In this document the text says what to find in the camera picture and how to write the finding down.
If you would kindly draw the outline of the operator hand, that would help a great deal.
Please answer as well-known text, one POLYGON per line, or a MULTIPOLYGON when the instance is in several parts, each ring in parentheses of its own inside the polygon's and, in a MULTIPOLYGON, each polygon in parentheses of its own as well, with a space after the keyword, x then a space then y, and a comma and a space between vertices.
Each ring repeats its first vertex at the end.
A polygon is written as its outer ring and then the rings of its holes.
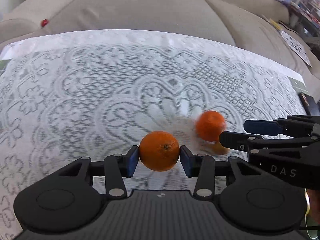
POLYGON ((310 216, 320 224, 320 192, 310 189, 307 189, 306 192, 310 201, 310 216))

